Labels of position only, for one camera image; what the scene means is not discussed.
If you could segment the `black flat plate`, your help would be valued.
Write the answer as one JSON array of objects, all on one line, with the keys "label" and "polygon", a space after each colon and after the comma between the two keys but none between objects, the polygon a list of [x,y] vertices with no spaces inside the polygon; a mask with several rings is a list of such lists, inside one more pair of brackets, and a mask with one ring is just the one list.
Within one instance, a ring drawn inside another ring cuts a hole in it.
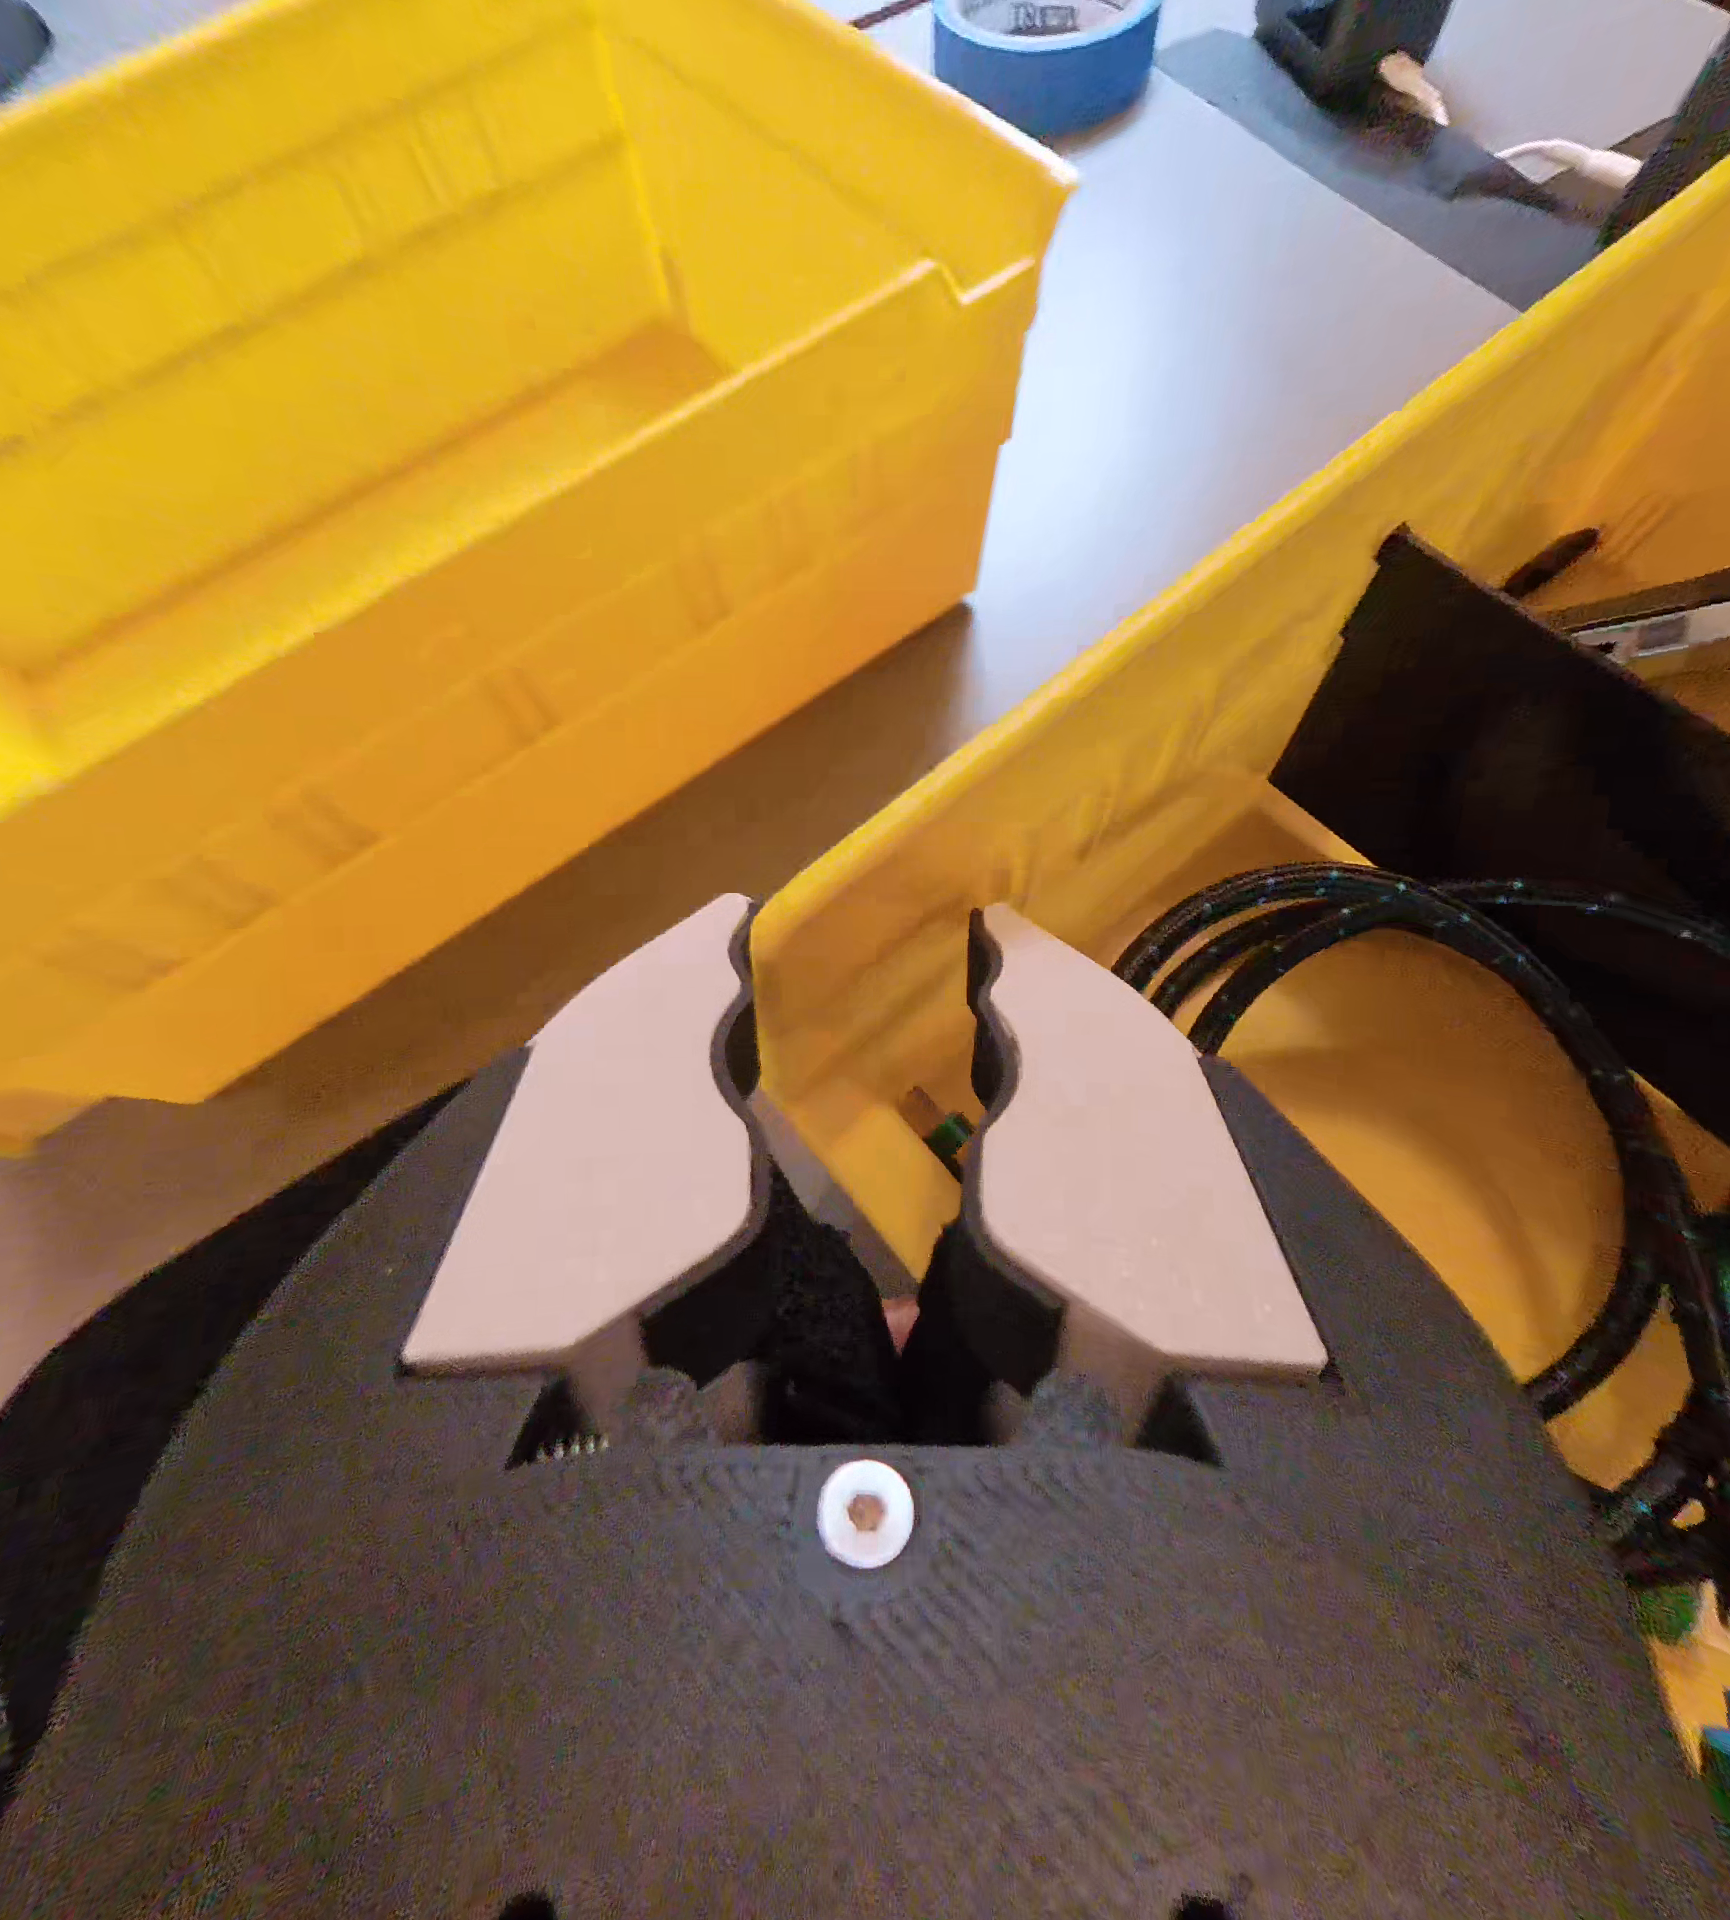
[{"label": "black flat plate", "polygon": [[[1379,542],[1269,780],[1381,870],[1570,886],[1730,934],[1730,732],[1406,527]],[[1582,906],[1495,914],[1730,1147],[1730,961]]]}]

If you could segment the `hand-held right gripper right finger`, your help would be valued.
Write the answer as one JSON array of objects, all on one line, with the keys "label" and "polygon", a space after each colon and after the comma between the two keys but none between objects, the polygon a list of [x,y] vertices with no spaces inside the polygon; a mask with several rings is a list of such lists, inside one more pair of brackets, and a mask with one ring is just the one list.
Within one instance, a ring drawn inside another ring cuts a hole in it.
[{"label": "hand-held right gripper right finger", "polygon": [[1131,1441],[1174,1384],[1311,1387],[1331,1355],[1201,1051],[1019,907],[968,926],[958,1327],[1018,1402],[1075,1382]]}]

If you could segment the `silver port adapter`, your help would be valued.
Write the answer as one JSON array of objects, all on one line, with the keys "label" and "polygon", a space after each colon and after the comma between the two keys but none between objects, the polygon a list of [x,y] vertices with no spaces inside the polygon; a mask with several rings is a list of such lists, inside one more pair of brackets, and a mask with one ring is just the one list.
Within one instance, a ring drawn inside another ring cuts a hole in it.
[{"label": "silver port adapter", "polygon": [[1730,669],[1730,566],[1532,613],[1580,652],[1642,680]]}]

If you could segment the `yellow plastic bin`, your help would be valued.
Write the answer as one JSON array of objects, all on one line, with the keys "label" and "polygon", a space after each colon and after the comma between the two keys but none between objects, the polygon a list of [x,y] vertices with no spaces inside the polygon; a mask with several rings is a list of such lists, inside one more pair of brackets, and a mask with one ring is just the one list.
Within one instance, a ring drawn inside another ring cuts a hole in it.
[{"label": "yellow plastic bin", "polygon": [[[761,1085],[905,1262],[958,1186],[973,909],[1097,981],[1220,867],[1347,858],[1267,780],[1402,525],[1481,580],[1596,525],[1730,535],[1730,157],[891,802],[755,922]],[[911,1550],[841,1578],[809,1465],[739,1470],[763,1715],[671,1914],[1730,1915],[1730,1859],[1519,1366],[1591,1312],[1611,1144],[1536,1015],[1360,935],[1209,1085],[1331,1376],[1184,1372],[1214,1459],[905,1452]]]},{"label": "yellow plastic bin", "polygon": [[0,109],[0,1155],[960,604],[1075,181],[813,4],[248,4]]}]

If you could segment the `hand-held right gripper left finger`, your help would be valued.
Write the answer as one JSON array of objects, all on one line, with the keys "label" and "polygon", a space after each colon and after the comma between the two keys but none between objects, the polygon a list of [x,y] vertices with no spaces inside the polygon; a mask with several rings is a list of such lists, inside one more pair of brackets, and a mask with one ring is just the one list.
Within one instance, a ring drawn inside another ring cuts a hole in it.
[{"label": "hand-held right gripper left finger", "polygon": [[523,1047],[399,1349],[418,1379],[549,1374],[592,1428],[637,1378],[712,1392],[771,1314],[774,1167],[749,1111],[749,922],[719,894]]}]

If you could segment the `blue tape roll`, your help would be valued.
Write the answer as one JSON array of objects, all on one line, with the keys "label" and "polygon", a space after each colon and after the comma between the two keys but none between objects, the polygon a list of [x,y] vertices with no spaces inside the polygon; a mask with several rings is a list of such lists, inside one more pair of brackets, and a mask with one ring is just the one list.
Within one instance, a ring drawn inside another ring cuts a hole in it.
[{"label": "blue tape roll", "polygon": [[1145,92],[1161,2],[933,2],[933,75],[1040,141],[1091,131]]}]

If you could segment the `dark grey mat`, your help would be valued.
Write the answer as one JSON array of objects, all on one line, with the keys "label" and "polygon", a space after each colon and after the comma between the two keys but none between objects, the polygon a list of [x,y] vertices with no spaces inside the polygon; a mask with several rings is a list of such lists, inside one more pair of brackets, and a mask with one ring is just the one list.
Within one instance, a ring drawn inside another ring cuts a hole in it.
[{"label": "dark grey mat", "polygon": [[1252,35],[1174,39],[1156,68],[1381,228],[1523,312],[1597,253],[1597,220],[1406,105],[1323,107]]}]

